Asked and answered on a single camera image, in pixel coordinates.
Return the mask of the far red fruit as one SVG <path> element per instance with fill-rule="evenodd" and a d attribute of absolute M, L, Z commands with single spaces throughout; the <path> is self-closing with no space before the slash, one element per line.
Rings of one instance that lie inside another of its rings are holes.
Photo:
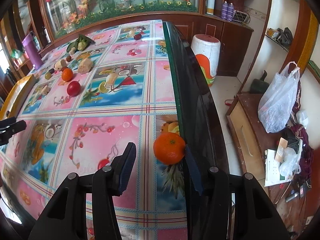
<path fill-rule="evenodd" d="M 142 35 L 141 34 L 136 34 L 133 38 L 137 41 L 137 40 L 140 40 L 142 38 Z"/>

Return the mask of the purple thermos bottle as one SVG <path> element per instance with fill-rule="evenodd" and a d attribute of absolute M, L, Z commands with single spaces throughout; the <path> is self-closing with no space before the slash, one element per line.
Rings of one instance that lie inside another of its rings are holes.
<path fill-rule="evenodd" d="M 40 67 L 43 65 L 43 61 L 38 53 L 37 48 L 35 47 L 33 35 L 31 33 L 26 35 L 22 41 L 22 45 L 34 68 L 36 70 L 40 69 Z"/>

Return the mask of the colourful printed tablecloth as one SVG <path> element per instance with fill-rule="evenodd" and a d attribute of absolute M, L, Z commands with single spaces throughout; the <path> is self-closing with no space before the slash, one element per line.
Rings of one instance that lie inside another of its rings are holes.
<path fill-rule="evenodd" d="M 179 132 L 163 27 L 149 20 L 98 30 L 84 51 L 70 55 L 66 43 L 31 71 L 37 83 L 17 116 L 27 127 L 1 147 L 1 213 L 12 224 L 32 227 L 70 173 L 92 174 L 132 142 L 137 154 L 129 183 L 113 199 L 122 238 L 187 239 L 182 166 L 164 165 L 153 153 L 162 133 Z M 136 34 L 142 38 L 136 41 Z M 65 82 L 64 68 L 54 64 L 68 55 L 74 75 Z M 93 67 L 80 74 L 87 57 Z M 81 85 L 74 97 L 67 94 L 72 81 Z M 43 96 L 45 85 L 50 92 Z"/>

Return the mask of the white foam tray yellow tape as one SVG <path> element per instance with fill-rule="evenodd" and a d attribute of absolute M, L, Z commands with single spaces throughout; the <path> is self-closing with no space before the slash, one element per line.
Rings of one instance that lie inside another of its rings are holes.
<path fill-rule="evenodd" d="M 1 120 L 17 117 L 31 89 L 37 82 L 34 74 L 23 77 L 14 85 L 1 108 Z"/>

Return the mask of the white orange stool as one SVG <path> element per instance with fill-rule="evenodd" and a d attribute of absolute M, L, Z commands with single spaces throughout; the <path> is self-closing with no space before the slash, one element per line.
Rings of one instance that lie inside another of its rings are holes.
<path fill-rule="evenodd" d="M 213 85 L 217 74 L 220 47 L 220 41 L 213 36 L 205 34 L 193 36 L 191 49 L 195 54 L 209 87 Z"/>

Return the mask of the small cream chunk by vegetable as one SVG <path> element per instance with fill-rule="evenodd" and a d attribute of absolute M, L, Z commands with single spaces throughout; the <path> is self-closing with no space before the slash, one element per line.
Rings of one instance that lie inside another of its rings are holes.
<path fill-rule="evenodd" d="M 76 48 L 73 47 L 73 48 L 69 51 L 69 54 L 70 54 L 70 55 L 73 55 L 73 54 L 75 54 L 75 52 L 76 52 Z"/>

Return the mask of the brown chestnut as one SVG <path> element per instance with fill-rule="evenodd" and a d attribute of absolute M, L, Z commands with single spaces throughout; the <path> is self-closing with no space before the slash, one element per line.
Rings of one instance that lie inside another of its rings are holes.
<path fill-rule="evenodd" d="M 72 61 L 72 57 L 71 57 L 70 55 L 68 55 L 68 56 L 66 57 L 66 61 L 67 61 L 67 62 L 71 62 L 71 61 Z"/>

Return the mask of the large cream banana chunk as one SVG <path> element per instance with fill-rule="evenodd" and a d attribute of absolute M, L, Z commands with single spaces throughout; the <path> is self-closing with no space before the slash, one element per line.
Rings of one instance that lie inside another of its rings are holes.
<path fill-rule="evenodd" d="M 93 61 L 90 58 L 83 59 L 78 66 L 78 73 L 87 74 L 93 67 Z"/>

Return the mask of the green leafy vegetable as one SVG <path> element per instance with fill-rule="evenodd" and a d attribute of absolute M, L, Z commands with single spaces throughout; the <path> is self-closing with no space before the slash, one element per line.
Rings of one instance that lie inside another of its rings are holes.
<path fill-rule="evenodd" d="M 90 44 L 94 43 L 95 41 L 85 35 L 79 34 L 78 38 L 71 42 L 66 51 L 70 53 L 71 51 L 83 51 L 85 50 Z"/>

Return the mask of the cream block with holes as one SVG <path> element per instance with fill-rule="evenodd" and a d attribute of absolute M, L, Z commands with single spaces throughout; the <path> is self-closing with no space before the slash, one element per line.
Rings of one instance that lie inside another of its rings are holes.
<path fill-rule="evenodd" d="M 61 60 L 58 60 L 55 64 L 54 64 L 54 68 L 57 70 L 57 71 L 61 71 L 62 68 L 65 68 L 67 67 L 67 63 L 64 59 L 61 59 Z"/>

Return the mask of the white plastic bag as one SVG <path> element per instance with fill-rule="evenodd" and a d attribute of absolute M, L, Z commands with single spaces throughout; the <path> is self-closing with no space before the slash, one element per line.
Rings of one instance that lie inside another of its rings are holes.
<path fill-rule="evenodd" d="M 296 102 L 299 80 L 299 67 L 294 61 L 275 74 L 258 105 L 258 118 L 266 133 L 285 128 Z"/>

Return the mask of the purple spray cans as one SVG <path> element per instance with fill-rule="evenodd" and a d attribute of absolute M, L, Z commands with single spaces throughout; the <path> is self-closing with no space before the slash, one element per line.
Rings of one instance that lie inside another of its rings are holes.
<path fill-rule="evenodd" d="M 221 8 L 221 18 L 223 20 L 231 22 L 233 20 L 233 16 L 234 16 L 233 3 L 228 3 L 227 1 L 224 1 Z"/>

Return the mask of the orange mandarin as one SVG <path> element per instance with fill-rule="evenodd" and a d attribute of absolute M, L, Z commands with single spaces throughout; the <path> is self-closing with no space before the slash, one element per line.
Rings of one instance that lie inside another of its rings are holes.
<path fill-rule="evenodd" d="M 162 133 L 153 143 L 153 153 L 165 165 L 179 163 L 185 156 L 185 141 L 176 133 Z"/>
<path fill-rule="evenodd" d="M 63 69 L 62 74 L 61 74 L 61 79 L 63 79 L 63 81 L 65 82 L 69 82 L 73 79 L 73 71 L 66 67 Z"/>

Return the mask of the small cream chunk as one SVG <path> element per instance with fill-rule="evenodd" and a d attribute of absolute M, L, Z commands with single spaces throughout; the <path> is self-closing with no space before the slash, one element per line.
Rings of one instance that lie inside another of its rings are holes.
<path fill-rule="evenodd" d="M 73 55 L 73 54 L 75 54 L 75 52 L 76 52 L 76 48 L 73 47 L 73 48 L 69 51 L 69 54 L 70 54 L 70 55 Z"/>
<path fill-rule="evenodd" d="M 46 96 L 49 92 L 50 92 L 50 87 L 48 85 L 45 85 L 41 90 L 41 94 L 43 96 Z"/>

